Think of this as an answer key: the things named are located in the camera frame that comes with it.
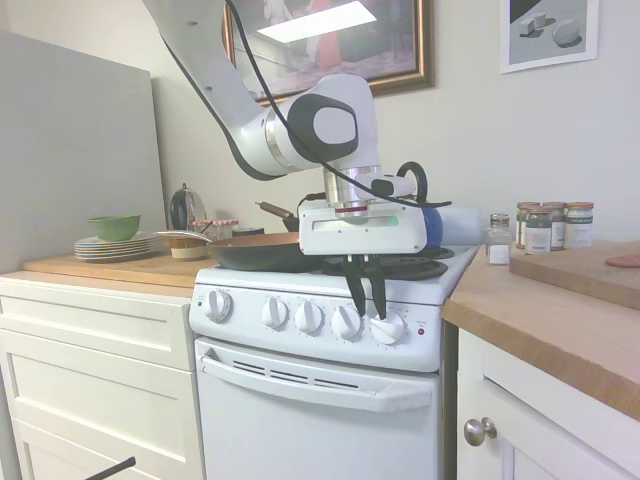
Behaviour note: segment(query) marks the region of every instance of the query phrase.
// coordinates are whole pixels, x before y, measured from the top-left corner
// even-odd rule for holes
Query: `cabinet knob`
[[[484,443],[484,438],[496,438],[498,431],[490,418],[484,417],[482,421],[472,418],[464,424],[464,439],[472,447],[479,447]]]

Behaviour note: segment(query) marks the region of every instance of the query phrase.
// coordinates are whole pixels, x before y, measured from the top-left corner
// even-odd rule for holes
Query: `salt shaker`
[[[509,265],[511,257],[511,229],[509,215],[493,213],[487,234],[487,258],[489,265]]]

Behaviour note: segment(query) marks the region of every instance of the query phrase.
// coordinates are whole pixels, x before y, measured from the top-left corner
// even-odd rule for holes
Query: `spice jar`
[[[489,265],[509,265],[511,229],[509,215],[494,213],[490,217],[491,227],[487,234],[487,258]]]
[[[551,251],[551,208],[529,207],[525,235],[527,255]]]
[[[564,250],[565,202],[545,202],[543,207],[551,208],[551,251]]]
[[[527,214],[529,207],[538,207],[540,202],[520,202],[518,203],[518,213],[516,215],[516,248],[524,249],[527,231]]]
[[[593,245],[593,203],[575,202],[567,206],[565,248],[589,248]]]

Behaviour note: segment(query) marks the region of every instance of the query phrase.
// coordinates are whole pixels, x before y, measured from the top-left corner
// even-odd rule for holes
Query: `blue object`
[[[439,248],[442,243],[442,217],[437,208],[423,208],[424,224],[427,227],[427,246],[425,248]]]

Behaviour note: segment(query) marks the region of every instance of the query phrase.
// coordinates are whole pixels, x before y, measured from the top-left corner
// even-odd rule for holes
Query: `oven vent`
[[[257,365],[251,365],[249,363],[238,362],[237,360],[233,361],[233,367],[238,368],[240,370],[244,370],[245,372],[255,373],[257,375],[265,375],[265,371],[263,367],[259,367]]]
[[[351,383],[344,383],[344,382],[337,382],[333,380],[324,380],[320,378],[307,377],[297,373],[285,372],[283,370],[272,370],[269,368],[260,367],[258,365],[239,362],[237,360],[233,361],[233,367],[243,370],[245,372],[254,373],[256,375],[261,375],[261,376],[267,376],[267,377],[275,378],[285,382],[309,384],[309,385],[315,385],[316,387],[338,388],[338,389],[348,389],[348,390],[358,390],[360,388],[358,385],[354,385]]]
[[[319,387],[328,387],[328,388],[354,388],[358,389],[357,385],[351,385],[349,383],[340,383],[340,382],[332,382],[331,380],[320,380],[319,378],[315,379],[315,384]]]

